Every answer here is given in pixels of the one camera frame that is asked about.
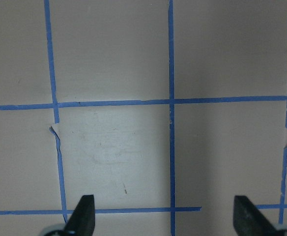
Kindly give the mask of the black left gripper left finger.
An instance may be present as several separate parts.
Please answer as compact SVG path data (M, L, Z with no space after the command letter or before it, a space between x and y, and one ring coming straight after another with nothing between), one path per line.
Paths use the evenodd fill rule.
M92 236L95 229L94 195L83 195L63 231L65 236Z

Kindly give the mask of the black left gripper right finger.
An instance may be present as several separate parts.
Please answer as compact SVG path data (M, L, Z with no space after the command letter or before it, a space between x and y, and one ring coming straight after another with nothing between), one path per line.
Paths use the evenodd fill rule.
M280 236L248 197L236 195L233 202L233 227L238 236Z

